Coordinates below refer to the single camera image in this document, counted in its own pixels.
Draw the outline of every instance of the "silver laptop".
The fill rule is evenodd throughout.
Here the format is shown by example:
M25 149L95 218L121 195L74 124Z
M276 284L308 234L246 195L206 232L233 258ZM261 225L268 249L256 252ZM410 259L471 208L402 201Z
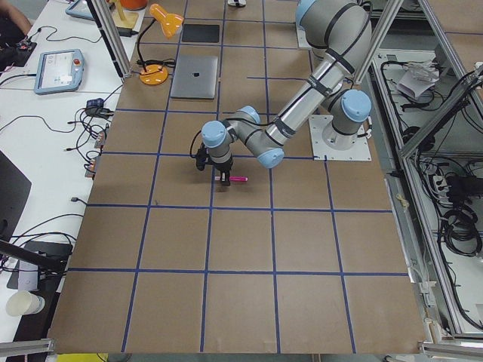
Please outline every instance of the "silver laptop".
M180 55L174 70L171 97L196 100L214 99L217 87L218 57Z

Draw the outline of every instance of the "white desk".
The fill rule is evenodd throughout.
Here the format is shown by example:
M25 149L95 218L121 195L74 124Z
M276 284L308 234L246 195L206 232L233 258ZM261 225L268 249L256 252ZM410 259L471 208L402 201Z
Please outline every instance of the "white desk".
M55 26L58 32L52 38L81 36L98 39L100 33L93 21L77 19L65 14L67 4L48 2L32 27L31 34L40 26ZM139 20L135 30L139 30L144 11L139 11ZM68 121L74 120L77 109L85 107L86 101L94 98L106 98L114 91L121 80L109 57L106 46L101 39L92 44L88 41L71 39L67 41L45 41L53 30L45 28L33 37L38 42L26 66L14 69L1 78L36 72L40 53L63 49L78 48L85 57L86 68L80 88L72 93L49 94L39 96L32 89L34 78L15 78L0 88L0 127L19 115L40 115L54 129L70 130ZM122 38L128 57L132 55L136 37ZM112 110L118 101L118 89L107 101L105 107ZM100 124L105 121L98 118ZM72 133L54 133L47 129L41 119L21 118L0 133L0 149L20 168L32 182L32 189L25 210L19 221L15 234L21 234L32 226L64 213L84 213L85 206L70 201L72 197L87 200L91 192L92 180L85 177L84 160L76 151L64 152L67 147L75 145L75 141L83 131L77 125ZM82 147L82 151L93 149L91 140ZM35 232L62 231L76 236L81 225L80 217L64 217L54 220L35 230ZM62 241L62 238L49 237L50 241ZM14 338L20 318L6 314L5 304L15 292L6 288L10 273L0 274L0 342L11 342Z
M60 2L48 2L32 29L30 35L37 32L41 26L55 26L58 31L51 36L51 39L68 38L78 36L96 41L100 37L96 23L91 20L71 17L66 14L68 4ZM139 11L139 18L134 30L139 31L144 11ZM45 39L54 31L52 28L43 28L41 32L34 35L32 41L37 42L37 48L32 53L29 61L22 68L17 68L4 74L0 80L12 75L37 73L40 54L46 51L61 51L66 49L80 49L85 58L84 77L79 92L110 93L120 84L119 77L112 64L109 52L103 39L98 43L90 43L81 39L70 39L65 41L46 41ZM122 37L122 44L125 47L128 58L131 57L136 45L136 36ZM34 77L14 78L2 85L4 89L32 90L35 84Z
M5 104L15 104L22 100L21 107L2 109L0 127L19 115L40 115L54 129L70 130L71 121L76 109L85 106L90 98L104 97L105 94L63 93L39 97L33 92L24 90L1 90L0 98ZM113 109L118 94L110 97L106 106ZM87 200L91 192L92 180L86 178L83 168L84 160L76 151L64 152L67 147L75 145L75 141L83 131L77 125L72 133L55 133L47 129L41 119L21 118L0 133L0 149L27 176L32 183L29 199L20 218L15 234L20 234L30 227L64 213L84 213L85 206L81 202L73 203L72 197ZM93 149L91 140L82 147L86 152ZM34 232L62 231L76 236L81 225L81 218L69 216L54 220L37 228ZM62 241L62 237L48 237L50 241ZM20 318L6 314L5 304L15 292L5 286L10 273L0 274L0 342L11 342L14 338Z

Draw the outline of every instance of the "computer monitor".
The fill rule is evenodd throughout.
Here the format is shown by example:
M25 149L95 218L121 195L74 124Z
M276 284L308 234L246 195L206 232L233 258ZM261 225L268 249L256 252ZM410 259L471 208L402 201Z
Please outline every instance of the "computer monitor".
M9 241L14 234L31 187L29 179L0 151L0 239Z
M9 242L22 216L31 187L29 179L0 151L0 259L12 256L37 265L38 270L63 272L66 259L72 250L71 245L31 241L19 247ZM12 273L8 287L17 289L17 279L18 273ZM56 284L58 280L51 280L49 283L39 284L38 288L55 289Z

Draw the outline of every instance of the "marker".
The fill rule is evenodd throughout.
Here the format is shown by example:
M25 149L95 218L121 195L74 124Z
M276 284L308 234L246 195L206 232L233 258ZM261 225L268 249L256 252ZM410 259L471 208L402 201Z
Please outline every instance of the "marker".
M220 181L219 176L215 176L214 179L215 179L215 181ZM229 180L233 181L234 183L246 183L248 181L248 177L245 177L245 176L230 176Z

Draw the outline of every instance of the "red object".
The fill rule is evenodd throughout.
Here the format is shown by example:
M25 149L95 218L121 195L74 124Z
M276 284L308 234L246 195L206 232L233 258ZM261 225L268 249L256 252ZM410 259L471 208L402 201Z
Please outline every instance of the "red object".
M148 5L148 0L121 0L121 5L127 10L140 10Z

